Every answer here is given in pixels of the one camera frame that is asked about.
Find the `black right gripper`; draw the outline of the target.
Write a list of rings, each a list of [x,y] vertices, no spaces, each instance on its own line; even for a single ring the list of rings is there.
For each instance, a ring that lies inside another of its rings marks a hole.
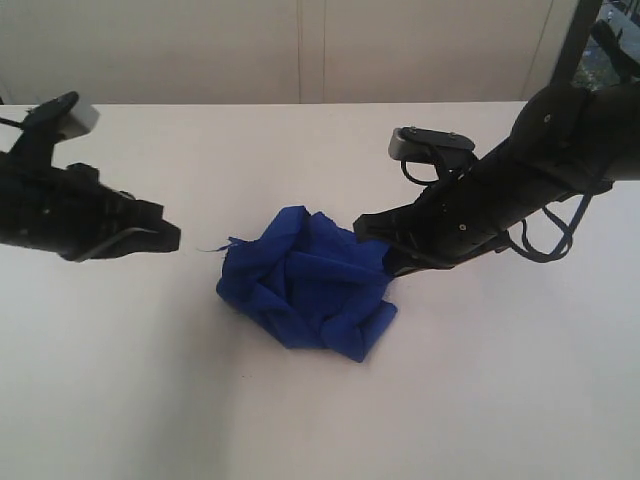
[[[360,241],[390,245],[384,270],[399,278],[421,270],[448,270],[508,248],[513,225],[511,182],[456,182],[424,192],[413,203],[360,215],[353,223]]]

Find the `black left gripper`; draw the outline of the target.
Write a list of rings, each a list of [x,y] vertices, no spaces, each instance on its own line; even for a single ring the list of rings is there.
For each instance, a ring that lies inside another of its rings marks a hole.
[[[1,243],[67,261],[117,259],[177,251],[181,230],[165,224],[164,207],[113,190],[97,169],[1,164]]]

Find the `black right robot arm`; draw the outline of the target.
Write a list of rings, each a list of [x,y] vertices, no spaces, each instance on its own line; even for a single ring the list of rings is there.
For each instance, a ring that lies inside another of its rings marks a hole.
[[[505,250],[536,263],[557,261],[571,249],[592,199],[639,177],[639,86],[548,86],[483,157],[465,136],[415,127],[396,129],[388,152],[402,166],[426,164],[436,172],[414,202],[354,222],[359,240],[388,246],[389,275],[448,270]],[[556,221],[561,238],[550,252],[527,238],[512,240],[513,226],[572,197],[579,205],[570,221]]]

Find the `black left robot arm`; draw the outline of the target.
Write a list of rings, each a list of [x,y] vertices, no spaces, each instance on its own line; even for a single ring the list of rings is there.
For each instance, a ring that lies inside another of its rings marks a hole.
[[[98,110],[70,91],[20,121],[1,121],[21,132],[1,154],[2,244],[75,263],[178,250],[181,231],[164,219],[162,205],[104,185],[88,164],[53,165],[56,145],[89,134],[98,119]]]

